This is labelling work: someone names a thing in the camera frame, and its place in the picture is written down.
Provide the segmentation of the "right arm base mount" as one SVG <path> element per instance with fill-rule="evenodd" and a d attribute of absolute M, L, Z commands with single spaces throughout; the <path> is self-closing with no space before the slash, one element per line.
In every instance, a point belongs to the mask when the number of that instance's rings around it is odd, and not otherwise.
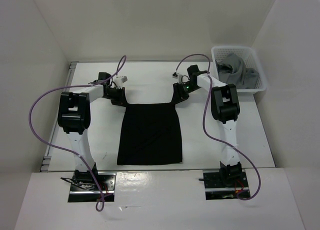
<path fill-rule="evenodd" d="M 224 183 L 219 171 L 203 171 L 199 181 L 204 183 L 206 200 L 247 199 L 251 196 L 247 175 L 243 171 L 239 177 Z"/>

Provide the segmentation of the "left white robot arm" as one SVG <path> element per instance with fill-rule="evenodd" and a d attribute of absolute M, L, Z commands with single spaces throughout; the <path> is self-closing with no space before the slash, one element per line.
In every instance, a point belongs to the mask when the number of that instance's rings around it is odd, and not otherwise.
<path fill-rule="evenodd" d="M 77 91 L 63 92 L 60 95 L 57 122 L 66 133 L 74 152 L 75 171 L 72 181 L 82 184 L 88 190 L 97 188 L 100 183 L 88 139 L 91 103 L 106 98 L 112 104 L 124 106 L 127 102 L 124 83 L 127 80 L 126 76 L 113 78 L 106 72 L 100 72 L 98 80 Z"/>

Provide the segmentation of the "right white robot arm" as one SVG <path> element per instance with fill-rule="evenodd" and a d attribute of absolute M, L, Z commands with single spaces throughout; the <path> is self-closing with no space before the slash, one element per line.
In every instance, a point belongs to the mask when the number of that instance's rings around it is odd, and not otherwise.
<path fill-rule="evenodd" d="M 189 98 L 189 94 L 202 88 L 208 91 L 205 109 L 210 106 L 212 117 L 218 122 L 220 130 L 219 142 L 224 144 L 220 157 L 219 182 L 229 187 L 242 174 L 242 164 L 237 148 L 236 126 L 240 114 L 240 104 L 237 89 L 234 84 L 226 84 L 200 71 L 197 65 L 187 69 L 187 75 L 174 72 L 172 77 L 177 79 L 173 84 L 172 103 L 178 104 Z"/>

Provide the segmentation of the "black skirt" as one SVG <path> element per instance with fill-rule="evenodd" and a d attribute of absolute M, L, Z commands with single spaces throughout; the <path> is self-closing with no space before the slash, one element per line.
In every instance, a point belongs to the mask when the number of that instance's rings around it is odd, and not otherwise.
<path fill-rule="evenodd" d="M 182 134 L 175 105 L 128 104 L 121 126 L 117 164 L 152 166 L 182 161 Z"/>

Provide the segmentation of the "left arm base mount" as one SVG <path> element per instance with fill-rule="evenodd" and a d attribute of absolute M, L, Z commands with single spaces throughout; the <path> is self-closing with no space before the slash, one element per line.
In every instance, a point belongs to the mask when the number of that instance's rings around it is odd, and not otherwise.
<path fill-rule="evenodd" d="M 106 202 L 113 202 L 115 199 L 116 176 L 117 174 L 112 172 L 98 172 L 97 181 Z M 101 198 L 101 193 L 94 180 L 76 180 L 75 176 L 60 179 L 70 184 L 69 203 L 96 202 Z"/>

